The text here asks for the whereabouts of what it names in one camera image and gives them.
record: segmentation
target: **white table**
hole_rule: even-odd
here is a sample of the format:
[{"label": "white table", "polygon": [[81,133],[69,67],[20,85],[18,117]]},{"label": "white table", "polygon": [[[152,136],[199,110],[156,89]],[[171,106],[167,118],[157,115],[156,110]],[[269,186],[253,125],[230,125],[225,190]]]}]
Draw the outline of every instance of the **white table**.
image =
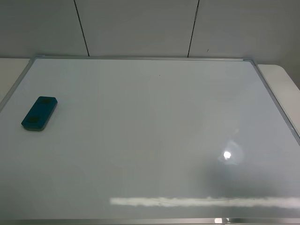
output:
[{"label": "white table", "polygon": [[[59,103],[28,132],[38,96]],[[250,62],[38,59],[0,125],[1,219],[300,217],[300,147]]]},{"label": "white table", "polygon": [[0,59],[0,102],[13,86],[29,59]]},{"label": "white table", "polygon": [[277,65],[258,65],[284,111],[300,133],[300,90],[285,70]]}]

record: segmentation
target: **whiteboard surface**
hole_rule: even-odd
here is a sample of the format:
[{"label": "whiteboard surface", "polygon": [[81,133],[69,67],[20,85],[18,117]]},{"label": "whiteboard surface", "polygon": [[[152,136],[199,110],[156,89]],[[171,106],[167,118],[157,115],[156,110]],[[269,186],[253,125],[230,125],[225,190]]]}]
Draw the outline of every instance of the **whiteboard surface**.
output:
[{"label": "whiteboard surface", "polygon": [[[26,131],[39,96],[57,108]],[[300,147],[249,62],[37,59],[0,112],[0,150],[0,219],[300,216],[245,206],[300,198]],[[208,197],[240,206],[182,205]]]}]

